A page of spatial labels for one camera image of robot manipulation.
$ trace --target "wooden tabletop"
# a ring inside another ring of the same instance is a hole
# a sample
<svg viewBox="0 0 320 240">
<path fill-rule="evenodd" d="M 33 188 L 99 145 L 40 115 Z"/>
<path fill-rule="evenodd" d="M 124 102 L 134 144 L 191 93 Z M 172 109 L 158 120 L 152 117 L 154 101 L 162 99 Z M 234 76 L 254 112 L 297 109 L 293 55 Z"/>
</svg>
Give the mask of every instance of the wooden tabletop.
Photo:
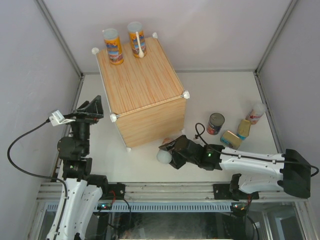
<svg viewBox="0 0 320 240">
<path fill-rule="evenodd" d="M 106 49 L 97 54 L 110 108 L 116 115 L 176 98 L 184 91 L 158 39 L 145 41 L 143 58 L 134 57 L 130 44 L 123 44 L 120 65 L 110 63 Z"/>
</svg>

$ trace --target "wooden cube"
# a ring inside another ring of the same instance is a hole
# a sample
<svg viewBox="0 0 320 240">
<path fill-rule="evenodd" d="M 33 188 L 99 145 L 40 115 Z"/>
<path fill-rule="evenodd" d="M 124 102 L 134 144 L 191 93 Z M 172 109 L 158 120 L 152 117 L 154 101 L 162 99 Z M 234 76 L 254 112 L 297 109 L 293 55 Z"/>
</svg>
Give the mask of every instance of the wooden cube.
<svg viewBox="0 0 320 240">
<path fill-rule="evenodd" d="M 143 58 L 123 44 L 120 65 L 110 63 L 106 49 L 96 54 L 111 120 L 128 148 L 181 131 L 189 98 L 158 39 L 145 42 Z"/>
</svg>

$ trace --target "white bottle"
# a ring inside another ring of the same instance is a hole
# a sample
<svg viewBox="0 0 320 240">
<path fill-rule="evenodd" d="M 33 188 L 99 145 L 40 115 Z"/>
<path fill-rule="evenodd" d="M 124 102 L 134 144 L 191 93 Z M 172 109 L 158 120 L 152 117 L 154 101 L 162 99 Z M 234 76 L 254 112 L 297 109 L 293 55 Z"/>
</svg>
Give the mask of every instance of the white bottle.
<svg viewBox="0 0 320 240">
<path fill-rule="evenodd" d="M 261 102 L 258 102 L 255 105 L 253 105 L 252 110 L 249 112 L 245 119 L 250 121 L 252 125 L 255 125 L 259 121 L 259 119 L 264 115 L 266 110 L 266 106 Z"/>
</svg>

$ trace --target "white floor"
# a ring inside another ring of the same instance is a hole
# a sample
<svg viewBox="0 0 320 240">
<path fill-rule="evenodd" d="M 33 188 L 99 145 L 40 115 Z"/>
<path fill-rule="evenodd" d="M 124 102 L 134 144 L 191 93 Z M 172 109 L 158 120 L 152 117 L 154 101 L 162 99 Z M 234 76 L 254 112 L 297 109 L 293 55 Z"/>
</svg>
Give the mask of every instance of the white floor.
<svg viewBox="0 0 320 240">
<path fill-rule="evenodd" d="M 210 114 L 224 115 L 225 123 L 219 135 L 203 134 L 208 143 L 221 144 L 220 136 L 231 130 L 236 133 L 240 120 L 245 118 L 255 102 L 261 101 L 252 72 L 178 73 L 190 99 L 186 105 L 185 133 L 195 135 L 195 124 L 207 124 Z M 92 174 L 106 175 L 109 182 L 226 182 L 231 172 L 206 171 L 187 163 L 176 170 L 157 161 L 156 154 L 162 139 L 135 147 L 127 152 L 116 125 L 110 120 L 105 90 L 100 75 L 86 75 L 78 105 L 102 96 L 104 118 L 91 126 L 90 155 Z M 251 127 L 250 136 L 239 150 L 274 154 L 277 152 L 266 116 Z"/>
</svg>

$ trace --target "power cord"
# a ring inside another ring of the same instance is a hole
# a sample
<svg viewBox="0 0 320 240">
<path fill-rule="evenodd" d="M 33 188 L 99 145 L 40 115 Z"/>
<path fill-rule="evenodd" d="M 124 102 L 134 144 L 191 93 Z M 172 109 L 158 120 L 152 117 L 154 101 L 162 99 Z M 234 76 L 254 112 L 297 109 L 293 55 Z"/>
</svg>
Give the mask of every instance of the power cord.
<svg viewBox="0 0 320 240">
<path fill-rule="evenodd" d="M 199 133 L 198 125 L 203 127 L 203 131 L 201 133 Z M 211 150 L 217 152 L 218 154 L 222 154 L 222 155 L 226 155 L 226 156 L 232 156 L 232 157 L 238 157 L 239 156 L 238 154 L 224 153 L 224 152 L 218 151 L 218 150 L 210 147 L 210 145 L 201 136 L 206 130 L 205 126 L 202 123 L 197 122 L 194 127 L 195 127 L 195 132 L 196 132 L 196 135 L 194 136 L 195 139 L 198 139 L 198 138 L 201 139 L 201 141 L 208 148 L 210 148 Z M 311 174 L 311 177 L 313 177 L 313 176 L 315 176 L 315 175 L 317 175 L 319 173 L 319 168 L 318 167 L 310 165 L 310 164 L 306 164 L 306 163 L 300 163 L 300 162 L 296 162 L 296 161 L 286 161 L 286 160 L 275 160 L 275 159 L 274 160 L 270 160 L 270 159 L 264 159 L 264 158 L 260 158 L 260 157 L 254 157 L 254 156 L 245 156 L 245 155 L 241 155 L 241 157 L 242 158 L 246 158 L 246 159 L 253 159 L 253 160 L 259 160 L 259 161 L 263 161 L 263 162 L 269 162 L 269 163 L 275 162 L 275 163 L 295 164 L 295 165 L 310 167 L 310 168 L 315 169 L 315 172 L 313 174 Z"/>
<path fill-rule="evenodd" d="M 55 230 L 56 233 L 57 233 L 58 230 L 59 230 L 59 228 L 60 228 L 60 223 L 61 223 L 62 217 L 63 217 L 63 215 L 64 215 L 64 211 L 65 211 L 65 207 L 66 207 L 66 203 L 67 203 L 67 198 L 68 198 L 68 188 L 67 188 L 67 185 L 66 185 L 65 181 L 63 181 L 62 179 L 56 178 L 56 177 L 38 175 L 38 174 L 34 174 L 34 173 L 32 173 L 32 172 L 28 172 L 28 171 L 26 171 L 26 170 L 23 170 L 22 168 L 18 167 L 18 166 L 13 162 L 13 160 L 11 159 L 11 156 L 10 156 L 11 148 L 14 146 L 14 144 L 15 144 L 16 142 L 18 142 L 18 141 L 19 141 L 20 139 L 22 139 L 24 136 L 26 136 L 26 135 L 34 132 L 35 130 L 38 130 L 39 128 L 41 128 L 42 126 L 44 126 L 45 124 L 47 124 L 47 123 L 49 123 L 49 122 L 50 122 L 50 120 L 49 120 L 49 118 L 48 118 L 44 123 L 40 124 L 39 126 L 35 127 L 34 129 L 26 132 L 25 134 L 22 134 L 21 136 L 19 136 L 16 140 L 14 140 L 14 141 L 10 144 L 10 146 L 9 146 L 7 152 L 6 152 L 6 155 L 7 155 L 7 158 L 8 158 L 8 160 L 9 160 L 9 162 L 11 163 L 11 165 L 14 166 L 16 169 L 18 169 L 20 172 L 23 172 L 24 174 L 27 174 L 27 175 L 30 175 L 30 176 L 33 176 L 33 177 L 36 177 L 36 178 L 50 179 L 50 180 L 53 180 L 53 181 L 59 181 L 59 182 L 61 182 L 61 183 L 63 184 L 63 187 L 64 187 L 64 196 L 65 196 L 65 198 L 64 198 L 63 205 L 62 205 L 62 210 L 61 210 L 60 218 L 59 218 L 58 224 L 57 224 L 57 226 L 56 226 L 56 230 Z"/>
<path fill-rule="evenodd" d="M 259 235 L 259 231 L 258 231 L 256 223 L 252 220 L 251 217 L 249 217 L 249 216 L 246 216 L 246 217 L 249 219 L 249 221 L 251 222 L 252 226 L 255 228 L 255 230 L 253 230 L 252 240 L 255 238 L 255 232 L 256 232 L 256 235 L 257 235 L 257 240 L 260 240 L 260 235 Z"/>
<path fill-rule="evenodd" d="M 249 209 L 250 209 L 250 206 L 251 206 L 251 203 L 252 203 L 252 199 L 253 199 L 253 196 L 251 194 L 249 194 L 249 201 L 248 201 L 248 204 L 247 204 L 247 207 L 246 207 L 246 210 L 245 210 L 245 215 L 244 215 L 244 232 L 245 232 L 245 235 L 247 235 L 247 231 L 246 231 L 246 229 L 247 229 L 246 228 L 246 226 L 247 226 L 247 218 L 248 218 L 248 212 L 249 212 Z"/>
<path fill-rule="evenodd" d="M 128 203 L 127 200 L 125 200 L 125 199 L 124 199 L 123 197 L 121 197 L 121 196 L 116 196 L 116 195 L 114 195 L 114 196 L 102 197 L 100 200 L 107 200 L 107 199 L 114 199 L 114 198 L 124 201 L 124 202 L 126 203 L 126 205 L 128 206 L 128 208 L 129 208 L 129 223 L 128 223 L 128 228 L 130 229 L 130 228 L 131 228 L 131 206 L 130 206 L 130 204 Z"/>
</svg>

